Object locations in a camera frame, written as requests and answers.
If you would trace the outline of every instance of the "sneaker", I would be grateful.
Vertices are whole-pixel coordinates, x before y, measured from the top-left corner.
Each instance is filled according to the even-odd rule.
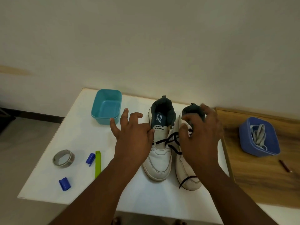
[[[193,134],[193,124],[187,123],[186,121],[182,120],[182,116],[188,113],[197,113],[201,117],[201,119],[204,121],[205,119],[205,114],[204,111],[200,108],[200,106],[197,106],[196,104],[192,103],[190,106],[187,106],[184,108],[179,115],[179,121],[178,125],[176,124],[176,129],[178,130],[179,127],[181,126],[182,123],[185,123],[188,126],[188,132],[189,136]],[[184,159],[181,149],[180,149],[180,140],[176,139],[178,134],[175,134],[174,136],[174,143],[173,145],[177,146],[178,150],[174,148],[176,155],[176,160],[175,160],[175,170],[176,170],[176,176],[177,179],[180,183],[180,187],[183,187],[184,189],[187,190],[197,190],[202,186],[202,183],[199,181],[197,176],[195,175],[193,169],[191,166],[186,162]]]
[[[172,149],[168,146],[173,138],[176,113],[171,100],[163,96],[156,100],[149,109],[149,124],[154,132],[154,142],[143,168],[154,181],[165,180],[171,171]]]

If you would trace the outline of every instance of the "shoe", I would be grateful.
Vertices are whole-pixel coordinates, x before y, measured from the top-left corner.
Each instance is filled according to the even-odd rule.
[[[174,134],[176,113],[171,100],[163,96],[156,100],[149,109],[149,124],[154,132],[154,142],[143,168],[154,181],[165,180],[171,171],[172,149],[168,146]]]
[[[186,121],[182,120],[182,116],[188,113],[197,113],[201,117],[201,119],[204,121],[205,114],[204,111],[200,108],[200,106],[197,106],[196,104],[192,103],[190,106],[187,106],[182,110],[182,112],[179,115],[179,121],[178,125],[176,124],[176,129],[179,130],[179,127],[182,125],[182,123],[186,124],[188,126],[188,132],[189,136],[193,134],[193,124],[187,123]],[[175,170],[176,170],[176,176],[180,183],[180,187],[183,187],[186,190],[197,190],[202,186],[202,183],[199,181],[197,176],[195,175],[193,169],[191,166],[186,162],[184,159],[181,148],[180,148],[180,140],[176,139],[177,135],[174,136],[174,143],[175,146],[177,146],[178,150],[174,148],[176,155],[175,160]]]

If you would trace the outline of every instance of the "green object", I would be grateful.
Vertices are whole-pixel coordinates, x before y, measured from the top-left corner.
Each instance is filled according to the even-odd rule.
[[[95,158],[95,178],[101,173],[101,152],[96,151],[96,158]]]

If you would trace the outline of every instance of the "floor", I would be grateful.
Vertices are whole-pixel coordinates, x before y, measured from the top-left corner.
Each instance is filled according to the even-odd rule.
[[[0,225],[44,225],[66,205],[18,199],[17,195],[59,124],[17,118],[0,134]],[[122,225],[172,224],[174,219],[116,212]],[[186,221],[189,225],[209,225]]]

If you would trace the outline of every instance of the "white table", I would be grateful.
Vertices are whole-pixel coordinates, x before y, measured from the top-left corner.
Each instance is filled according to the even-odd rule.
[[[95,163],[91,167],[85,163],[89,154],[101,151],[102,170],[111,161],[116,139],[109,126],[100,125],[91,117],[96,92],[97,90],[87,88],[81,91],[23,186],[19,198],[70,204],[94,180]],[[139,122],[147,122],[149,107],[154,101],[123,95],[121,110],[127,107],[129,113],[143,113],[144,117]],[[178,117],[187,105],[173,103],[173,106]],[[75,154],[75,161],[71,166],[61,169],[52,164],[52,158],[63,149],[71,150]],[[221,142],[218,144],[218,159],[221,168],[228,175]],[[67,177],[71,184],[71,188],[67,191],[62,191],[58,183],[58,180],[64,177]],[[169,177],[163,182],[151,181],[140,167],[124,189],[117,211],[222,223],[204,186],[197,191],[178,187],[174,166]],[[260,207],[280,224],[299,224],[300,210],[270,205]]]

